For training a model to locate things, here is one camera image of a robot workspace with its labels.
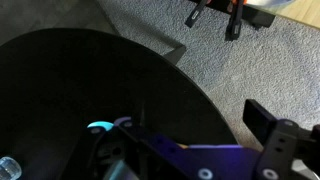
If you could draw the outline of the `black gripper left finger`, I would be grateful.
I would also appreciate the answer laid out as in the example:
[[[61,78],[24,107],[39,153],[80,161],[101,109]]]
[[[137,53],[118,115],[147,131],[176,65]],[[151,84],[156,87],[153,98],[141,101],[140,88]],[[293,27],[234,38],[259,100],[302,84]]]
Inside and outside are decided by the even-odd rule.
[[[82,132],[59,180],[186,180],[182,148],[132,120]]]

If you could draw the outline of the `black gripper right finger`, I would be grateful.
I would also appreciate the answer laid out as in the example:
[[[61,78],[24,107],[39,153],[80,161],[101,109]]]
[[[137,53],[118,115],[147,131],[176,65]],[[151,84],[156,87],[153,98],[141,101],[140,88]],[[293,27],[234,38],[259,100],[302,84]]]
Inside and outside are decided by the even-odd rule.
[[[245,101],[243,122],[263,146],[255,180],[308,180],[292,169],[295,159],[320,175],[320,124],[307,130],[292,120],[277,119],[254,99]]]

